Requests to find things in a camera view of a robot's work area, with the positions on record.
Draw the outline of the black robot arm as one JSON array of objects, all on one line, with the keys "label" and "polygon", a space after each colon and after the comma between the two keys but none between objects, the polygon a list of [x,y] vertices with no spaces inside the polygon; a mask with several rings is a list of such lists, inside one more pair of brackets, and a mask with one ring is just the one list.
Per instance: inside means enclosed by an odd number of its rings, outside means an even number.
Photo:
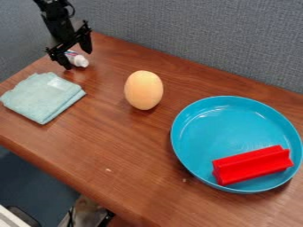
[{"label": "black robot arm", "polygon": [[80,49],[92,53],[90,27],[85,20],[74,21],[74,7],[68,0],[33,0],[50,34],[46,54],[66,70],[86,67],[89,61],[70,50],[78,44]]}]

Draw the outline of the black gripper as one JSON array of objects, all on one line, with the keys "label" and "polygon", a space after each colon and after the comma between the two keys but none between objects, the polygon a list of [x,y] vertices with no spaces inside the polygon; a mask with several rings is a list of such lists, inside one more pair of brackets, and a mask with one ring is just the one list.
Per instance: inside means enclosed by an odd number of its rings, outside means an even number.
[{"label": "black gripper", "polygon": [[53,61],[69,70],[72,65],[65,56],[65,51],[78,44],[86,54],[92,53],[89,24],[85,20],[72,20],[68,16],[49,19],[44,12],[41,18],[50,33],[46,54]]}]

